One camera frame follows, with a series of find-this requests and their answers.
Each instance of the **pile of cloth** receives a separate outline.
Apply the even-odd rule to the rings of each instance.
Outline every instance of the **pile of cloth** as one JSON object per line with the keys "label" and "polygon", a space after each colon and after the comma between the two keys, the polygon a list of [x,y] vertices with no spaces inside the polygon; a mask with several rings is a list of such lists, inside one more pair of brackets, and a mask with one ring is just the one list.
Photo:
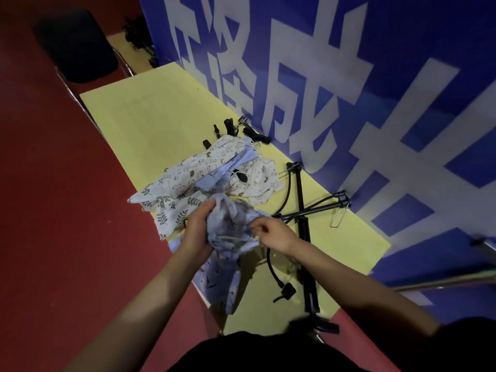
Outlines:
{"label": "pile of cloth", "polygon": [[[133,194],[128,202],[139,203],[143,211],[156,209],[155,225],[164,240],[182,229],[183,221],[203,201],[216,198],[216,207],[207,222],[208,240],[215,251],[193,281],[211,305],[229,314],[234,309],[241,276],[239,256],[258,245],[247,226],[267,214],[245,201],[229,201],[226,195],[246,197],[250,204],[257,205],[283,188],[275,162],[259,156],[249,137],[224,135],[206,151],[166,168],[163,175]],[[169,247],[175,251],[180,243],[177,238]]]}

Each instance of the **chair leg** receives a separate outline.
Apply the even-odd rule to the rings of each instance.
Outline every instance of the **chair leg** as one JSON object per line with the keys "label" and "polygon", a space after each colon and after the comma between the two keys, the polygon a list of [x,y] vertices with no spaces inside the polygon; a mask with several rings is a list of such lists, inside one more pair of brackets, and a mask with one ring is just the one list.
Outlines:
{"label": "chair leg", "polygon": [[57,75],[59,76],[60,80],[63,82],[65,88],[67,89],[69,95],[71,96],[71,98],[73,100],[76,101],[76,103],[78,103],[78,105],[81,107],[81,109],[84,111],[84,113],[86,114],[86,116],[88,116],[88,118],[90,119],[91,123],[95,126],[95,128],[97,129],[97,131],[100,132],[100,134],[103,136],[103,133],[102,131],[100,130],[100,128],[98,127],[98,125],[96,124],[96,121],[95,119],[93,118],[93,116],[91,115],[89,109],[86,107],[86,105],[84,104],[83,102],[83,99],[81,99],[81,97],[79,96],[78,93],[76,93],[70,86],[70,84],[67,82],[67,80],[65,79],[65,76],[64,74],[62,74],[59,70],[59,68],[55,67],[55,72],[57,73]]}
{"label": "chair leg", "polygon": [[121,55],[121,53],[116,50],[114,47],[112,47],[112,49],[114,50],[114,55],[117,57],[117,60],[120,62],[121,64],[121,69],[122,71],[124,72],[124,74],[127,76],[127,77],[132,77],[134,76],[136,73],[134,73],[134,71],[131,69],[131,67],[129,66],[129,64],[127,63],[126,60],[124,60],[124,57]]}

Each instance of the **person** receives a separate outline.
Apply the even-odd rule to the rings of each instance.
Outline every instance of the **person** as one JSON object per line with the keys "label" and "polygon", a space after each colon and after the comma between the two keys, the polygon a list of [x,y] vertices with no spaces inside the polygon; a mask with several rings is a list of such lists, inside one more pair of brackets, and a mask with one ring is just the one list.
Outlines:
{"label": "person", "polygon": [[[206,219],[214,206],[215,200],[205,201],[189,216],[183,241],[167,265],[69,363],[66,372],[140,370],[196,271],[213,252],[206,243]],[[305,266],[401,370],[491,368],[496,346],[494,321],[464,319],[442,327],[415,303],[299,239],[282,221],[257,218],[251,228],[262,245]],[[170,370],[209,366],[216,370],[361,370],[337,350],[304,334],[264,337],[246,332],[204,341]]]}

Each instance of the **forearm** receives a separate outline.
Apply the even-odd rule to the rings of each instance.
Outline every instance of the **forearm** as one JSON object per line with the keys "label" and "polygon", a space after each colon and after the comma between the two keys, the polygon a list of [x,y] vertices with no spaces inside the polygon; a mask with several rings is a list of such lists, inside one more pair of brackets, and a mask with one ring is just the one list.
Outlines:
{"label": "forearm", "polygon": [[191,253],[188,246],[181,245],[160,273],[65,371],[138,371],[201,267]]}
{"label": "forearm", "polygon": [[299,242],[291,255],[401,369],[408,369],[439,328],[436,319],[415,303],[310,243]]}

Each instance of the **blue wall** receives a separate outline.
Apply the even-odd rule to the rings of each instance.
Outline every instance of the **blue wall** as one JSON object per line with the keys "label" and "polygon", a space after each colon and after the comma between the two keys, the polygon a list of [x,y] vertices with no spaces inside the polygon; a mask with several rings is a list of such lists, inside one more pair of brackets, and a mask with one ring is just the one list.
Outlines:
{"label": "blue wall", "polygon": [[[496,0],[141,0],[176,61],[392,244],[389,285],[477,272],[496,235]],[[493,287],[428,292],[496,318]]]}

